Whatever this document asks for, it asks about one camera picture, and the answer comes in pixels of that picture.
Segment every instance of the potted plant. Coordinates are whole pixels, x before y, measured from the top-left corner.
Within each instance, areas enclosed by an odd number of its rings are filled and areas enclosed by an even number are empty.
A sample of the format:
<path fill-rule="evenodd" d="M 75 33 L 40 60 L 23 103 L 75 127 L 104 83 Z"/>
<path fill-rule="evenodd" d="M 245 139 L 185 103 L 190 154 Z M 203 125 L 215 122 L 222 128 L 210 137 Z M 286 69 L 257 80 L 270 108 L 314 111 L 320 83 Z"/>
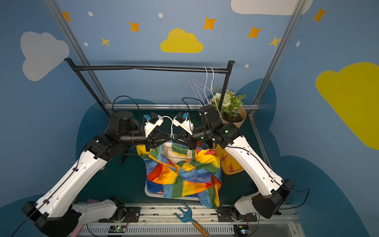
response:
<path fill-rule="evenodd" d="M 212 104 L 218 109 L 220 103 L 221 90 L 216 88 L 217 93 L 212 98 Z M 242 100 L 246 98 L 245 94 L 236 96 L 236 93 L 226 90 L 224 101 L 222 103 L 221 118 L 224 124 L 228 122 L 234 123 L 240 128 L 246 119 L 246 110 L 242 108 Z"/>

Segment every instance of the orange zipper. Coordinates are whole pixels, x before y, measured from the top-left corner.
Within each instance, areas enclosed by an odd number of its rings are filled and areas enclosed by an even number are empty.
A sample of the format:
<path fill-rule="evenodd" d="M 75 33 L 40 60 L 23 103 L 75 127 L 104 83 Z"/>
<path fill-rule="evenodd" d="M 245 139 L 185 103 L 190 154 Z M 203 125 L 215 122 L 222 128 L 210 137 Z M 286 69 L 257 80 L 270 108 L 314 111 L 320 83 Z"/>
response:
<path fill-rule="evenodd" d="M 169 164 L 163 163 L 163 162 L 161 162 L 161 161 L 155 159 L 154 157 L 152 157 L 150 154 L 149 154 L 149 157 L 150 157 L 151 159 L 155 160 L 155 161 L 158 162 L 158 163 L 161 163 L 161 164 L 163 164 L 163 165 L 167 165 L 167 166 L 169 166 L 169 167 L 174 168 L 176 171 L 178 171 L 178 169 L 177 169 L 175 166 L 173 166 L 173 165 L 169 165 Z"/>

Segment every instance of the blue plastic fork tool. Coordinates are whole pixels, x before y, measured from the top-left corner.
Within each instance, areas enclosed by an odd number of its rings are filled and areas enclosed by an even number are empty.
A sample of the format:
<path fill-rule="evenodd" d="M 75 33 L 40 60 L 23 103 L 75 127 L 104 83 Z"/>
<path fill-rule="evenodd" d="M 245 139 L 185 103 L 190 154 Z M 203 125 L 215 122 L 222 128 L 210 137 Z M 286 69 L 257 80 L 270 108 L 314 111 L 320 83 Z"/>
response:
<path fill-rule="evenodd" d="M 178 213 L 174 213 L 174 215 L 184 223 L 190 221 L 200 233 L 207 237 L 209 233 L 198 222 L 192 219 L 191 209 L 184 202 L 182 202 L 182 204 L 187 208 L 187 211 L 185 212 L 182 208 L 178 207 L 178 209 L 183 213 L 183 217 L 180 217 Z"/>

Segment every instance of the black metal bar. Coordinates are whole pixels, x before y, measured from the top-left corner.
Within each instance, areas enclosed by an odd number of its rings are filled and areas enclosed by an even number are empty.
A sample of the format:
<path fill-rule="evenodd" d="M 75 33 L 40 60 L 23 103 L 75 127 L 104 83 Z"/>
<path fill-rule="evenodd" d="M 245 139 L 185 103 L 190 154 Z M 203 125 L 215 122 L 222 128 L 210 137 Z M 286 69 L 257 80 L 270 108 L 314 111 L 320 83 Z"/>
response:
<path fill-rule="evenodd" d="M 230 60 L 228 62 L 228 67 L 227 67 L 228 72 L 225 75 L 224 85 L 222 87 L 222 92 L 221 92 L 221 97 L 220 97 L 220 103 L 218 105 L 218 111 L 220 111 L 220 113 L 221 113 L 222 103 L 224 101 L 224 97 L 225 97 L 225 93 L 226 93 L 226 88 L 228 86 L 229 77 L 230 77 L 230 74 L 232 72 L 232 67 L 233 67 L 234 63 L 235 63 L 235 61 L 232 61 L 232 60 Z"/>
<path fill-rule="evenodd" d="M 140 70 L 154 70 L 154 71 L 174 71 L 174 72 L 206 72 L 204 68 L 200 67 L 155 67 L 155 66 L 75 66 L 74 71 L 88 71 L 88 70 L 128 70 L 128 69 L 140 69 Z M 214 73 L 227 74 L 228 69 L 214 68 Z"/>
<path fill-rule="evenodd" d="M 86 81 L 86 79 L 84 79 L 83 75 L 80 73 L 80 71 L 76 71 L 74 70 L 74 68 L 76 67 L 75 63 L 72 61 L 71 58 L 65 58 L 64 59 L 69 65 L 70 67 L 72 68 L 72 70 L 76 73 L 76 75 L 79 77 L 79 79 L 82 81 L 82 83 L 84 84 L 84 86 L 87 88 L 87 90 L 89 91 L 89 93 L 91 93 L 92 97 L 96 100 L 96 102 L 100 105 L 100 107 L 104 110 L 105 114 L 109 117 L 109 113 L 108 111 L 106 110 L 105 106 L 103 105 L 103 103 L 100 101 L 100 99 L 97 97 L 97 95 L 95 94 L 95 92 L 92 90 L 92 88 L 90 87 L 90 85 L 88 84 L 88 82 Z"/>

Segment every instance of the yellow cloud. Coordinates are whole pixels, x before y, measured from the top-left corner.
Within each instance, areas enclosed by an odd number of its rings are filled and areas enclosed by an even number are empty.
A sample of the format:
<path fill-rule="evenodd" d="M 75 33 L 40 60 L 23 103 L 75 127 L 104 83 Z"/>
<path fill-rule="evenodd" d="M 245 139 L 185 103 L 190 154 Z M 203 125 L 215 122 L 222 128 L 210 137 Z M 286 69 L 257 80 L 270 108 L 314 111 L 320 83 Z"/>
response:
<path fill-rule="evenodd" d="M 203 44 L 197 41 L 194 34 L 177 28 L 161 43 L 161 50 L 166 53 L 199 53 L 203 50 Z"/>
<path fill-rule="evenodd" d="M 316 87 L 352 132 L 379 150 L 379 66 L 354 63 L 338 73 L 325 71 Z"/>

